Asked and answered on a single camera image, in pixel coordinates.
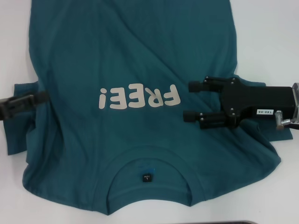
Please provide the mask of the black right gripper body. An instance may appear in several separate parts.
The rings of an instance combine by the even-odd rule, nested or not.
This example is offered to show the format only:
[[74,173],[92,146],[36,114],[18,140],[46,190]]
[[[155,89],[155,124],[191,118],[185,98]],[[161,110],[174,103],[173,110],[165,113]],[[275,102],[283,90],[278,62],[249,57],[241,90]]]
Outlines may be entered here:
[[228,81],[221,92],[221,109],[229,127],[244,119],[271,119],[277,126],[295,122],[295,90],[292,87],[249,86],[239,79]]

